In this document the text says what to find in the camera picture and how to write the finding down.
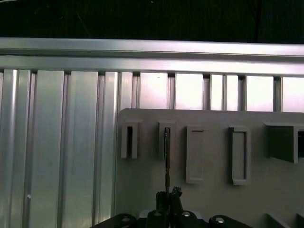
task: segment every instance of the rectangular peg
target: rectangular peg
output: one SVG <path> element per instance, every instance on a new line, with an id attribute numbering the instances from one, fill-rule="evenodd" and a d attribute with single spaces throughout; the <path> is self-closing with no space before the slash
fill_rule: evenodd
<path id="1" fill-rule="evenodd" d="M 251 140 L 245 126 L 229 127 L 230 181 L 234 185 L 250 183 Z"/>
<path id="2" fill-rule="evenodd" d="M 204 128 L 187 126 L 186 182 L 203 183 Z"/>
<path id="3" fill-rule="evenodd" d="M 122 123 L 121 134 L 121 158 L 138 157 L 138 131 L 140 121 L 129 121 Z"/>

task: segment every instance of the black mechanical part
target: black mechanical part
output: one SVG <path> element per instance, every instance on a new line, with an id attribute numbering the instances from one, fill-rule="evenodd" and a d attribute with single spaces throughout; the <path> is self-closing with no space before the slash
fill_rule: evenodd
<path id="1" fill-rule="evenodd" d="M 165 174 L 165 188 L 167 193 L 167 199 L 169 199 L 170 192 L 170 128 L 165 128 L 165 140 L 164 140 L 164 151 L 165 151 L 165 160 L 166 160 L 166 174 Z"/>
<path id="2" fill-rule="evenodd" d="M 91 228 L 134 228 L 136 218 L 129 214 L 115 215 Z"/>
<path id="3" fill-rule="evenodd" d="M 210 228 L 251 228 L 250 226 L 231 219 L 225 215 L 215 215 L 209 219 Z"/>

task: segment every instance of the vertical metal rib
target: vertical metal rib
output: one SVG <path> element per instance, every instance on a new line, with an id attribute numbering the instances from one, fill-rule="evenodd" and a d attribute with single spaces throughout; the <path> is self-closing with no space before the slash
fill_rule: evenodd
<path id="1" fill-rule="evenodd" d="M 22 205 L 22 228 L 29 227 L 30 214 L 30 193 L 32 183 L 32 164 L 33 164 L 33 134 L 34 134 L 34 107 L 36 93 L 36 74 L 32 73 L 29 80 L 29 99 L 28 99 L 28 127 L 25 157 L 24 191 Z"/>
<path id="2" fill-rule="evenodd" d="M 1 103 L 2 103 L 3 73 L 0 72 L 0 120 L 1 120 Z"/>
<path id="3" fill-rule="evenodd" d="M 282 111 L 282 78 L 274 77 L 274 111 Z"/>
<path id="4" fill-rule="evenodd" d="M 58 186 L 58 203 L 57 203 L 57 228 L 62 228 L 62 222 L 64 217 L 64 198 L 65 198 L 65 169 L 66 169 L 66 153 L 65 153 L 65 141 L 66 141 L 66 114 L 67 114 L 67 90 L 69 88 L 70 75 L 64 75 L 63 81 L 63 96 L 62 96 L 62 117 L 61 117 L 61 140 L 60 140 L 60 161 L 59 161 L 59 186 Z"/>
<path id="5" fill-rule="evenodd" d="M 122 72 L 119 77 L 119 103 L 118 109 L 131 108 L 132 106 L 132 72 Z"/>
<path id="6" fill-rule="evenodd" d="M 94 155 L 94 185 L 93 185 L 93 208 L 92 225 L 99 223 L 99 201 L 101 187 L 101 150 L 102 150 L 102 128 L 104 110 L 104 86 L 105 76 L 98 76 L 97 85 L 97 109 L 96 109 L 96 133 L 95 133 L 95 155 Z"/>
<path id="7" fill-rule="evenodd" d="M 274 78 L 271 76 L 246 76 L 246 111 L 273 112 Z"/>
<path id="8" fill-rule="evenodd" d="M 204 78 L 202 74 L 175 75 L 175 109 L 202 110 Z"/>
<path id="9" fill-rule="evenodd" d="M 106 72 L 104 86 L 99 221 L 106 220 L 113 214 L 118 73 Z"/>
<path id="10" fill-rule="evenodd" d="M 282 78 L 282 111 L 304 113 L 304 78 Z"/>
<path id="11" fill-rule="evenodd" d="M 92 223 L 98 73 L 72 71 L 69 79 L 63 224 L 86 228 Z"/>
<path id="12" fill-rule="evenodd" d="M 166 73 L 141 73 L 140 108 L 167 108 Z"/>
<path id="13" fill-rule="evenodd" d="M 238 86 L 238 76 L 237 75 L 227 75 L 224 77 L 224 88 L 226 92 L 226 109 L 229 111 L 238 110 L 238 99 L 239 99 L 239 86 Z"/>
<path id="14" fill-rule="evenodd" d="M 27 147 L 29 92 L 31 72 L 19 71 L 19 85 L 17 98 L 17 115 L 15 129 L 15 148 L 12 175 L 12 211 L 10 226 L 22 226 L 23 192 L 25 178 L 25 159 Z"/>
<path id="15" fill-rule="evenodd" d="M 12 175 L 15 147 L 15 127 L 17 115 L 19 72 L 4 70 L 3 80 L 3 109 L 0 129 L 0 148 L 4 152 L 1 158 L 1 200 L 0 208 L 3 211 L 1 226 L 10 228 Z"/>
<path id="16" fill-rule="evenodd" d="M 224 104 L 224 77 L 211 75 L 210 78 L 210 109 L 223 110 Z"/>
<path id="17" fill-rule="evenodd" d="M 63 71 L 38 71 L 33 131 L 29 227 L 56 227 L 59 188 Z"/>

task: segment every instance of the rectangular slot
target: rectangular slot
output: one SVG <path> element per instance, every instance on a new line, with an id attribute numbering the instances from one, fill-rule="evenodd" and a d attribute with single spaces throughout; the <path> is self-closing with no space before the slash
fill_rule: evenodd
<path id="1" fill-rule="evenodd" d="M 298 157 L 304 157 L 304 130 L 298 131 Z"/>
<path id="2" fill-rule="evenodd" d="M 169 128 L 170 130 L 170 154 L 172 155 L 175 151 L 175 122 L 174 121 L 159 121 L 159 154 L 158 157 L 161 160 L 165 159 L 165 128 Z"/>
<path id="3" fill-rule="evenodd" d="M 202 110 L 203 82 L 202 74 L 176 74 L 175 109 Z"/>
<path id="4" fill-rule="evenodd" d="M 250 132 L 243 126 L 230 127 L 230 175 L 234 185 L 250 182 Z"/>
<path id="5" fill-rule="evenodd" d="M 122 125 L 121 158 L 137 158 L 138 122 L 125 122 Z"/>
<path id="6" fill-rule="evenodd" d="M 187 127 L 186 182 L 203 183 L 204 129 L 200 126 Z"/>
<path id="7" fill-rule="evenodd" d="M 133 127 L 127 127 L 127 157 L 132 156 L 132 135 Z"/>

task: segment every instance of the screw head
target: screw head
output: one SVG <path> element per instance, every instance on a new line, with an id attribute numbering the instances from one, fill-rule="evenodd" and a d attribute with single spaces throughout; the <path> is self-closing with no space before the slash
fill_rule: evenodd
<path id="1" fill-rule="evenodd" d="M 221 223 L 221 224 L 225 222 L 225 220 L 224 220 L 223 218 L 221 218 L 221 217 L 215 218 L 215 221 L 216 221 L 217 223 Z"/>
<path id="2" fill-rule="evenodd" d="M 187 211 L 184 211 L 184 212 L 182 213 L 182 215 L 185 216 L 185 217 L 189 217 L 189 216 L 190 216 L 190 213 L 187 212 Z"/>

